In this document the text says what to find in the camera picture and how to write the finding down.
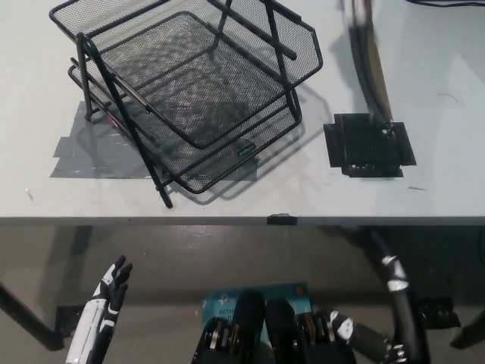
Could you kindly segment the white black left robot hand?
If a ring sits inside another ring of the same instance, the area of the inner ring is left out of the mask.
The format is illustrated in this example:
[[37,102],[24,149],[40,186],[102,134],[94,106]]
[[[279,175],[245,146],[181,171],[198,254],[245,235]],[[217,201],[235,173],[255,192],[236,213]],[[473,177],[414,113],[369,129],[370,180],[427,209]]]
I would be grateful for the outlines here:
[[120,256],[105,272],[86,301],[77,323],[66,363],[102,363],[114,335],[133,269]]

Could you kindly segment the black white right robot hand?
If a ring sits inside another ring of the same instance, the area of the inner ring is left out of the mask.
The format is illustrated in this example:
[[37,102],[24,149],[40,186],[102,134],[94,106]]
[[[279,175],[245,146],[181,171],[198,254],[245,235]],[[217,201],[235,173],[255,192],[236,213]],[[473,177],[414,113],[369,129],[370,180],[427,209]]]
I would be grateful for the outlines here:
[[392,344],[382,334],[333,309],[329,314],[334,334],[374,363],[410,363],[403,344]]

